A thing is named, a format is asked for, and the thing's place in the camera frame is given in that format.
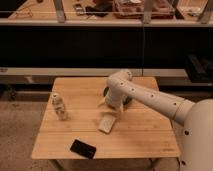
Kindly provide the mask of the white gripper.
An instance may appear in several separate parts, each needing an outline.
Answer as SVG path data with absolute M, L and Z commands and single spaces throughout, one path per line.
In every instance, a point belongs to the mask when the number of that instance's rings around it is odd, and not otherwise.
M 105 99 L 102 99 L 99 103 L 98 103 L 98 107 L 101 107 L 105 104 L 117 108 L 117 112 L 118 113 L 123 113 L 124 112 L 124 108 L 123 108 L 123 100 L 126 96 L 118 89 L 114 89 L 114 88 L 109 88 Z

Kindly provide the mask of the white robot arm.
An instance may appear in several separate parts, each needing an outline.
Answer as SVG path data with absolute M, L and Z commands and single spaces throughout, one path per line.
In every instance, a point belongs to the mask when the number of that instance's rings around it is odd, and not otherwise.
M 213 99 L 192 102 L 137 85 L 128 69 L 109 75 L 106 85 L 100 105 L 122 112 L 124 98 L 130 97 L 183 126 L 180 171 L 213 171 Z

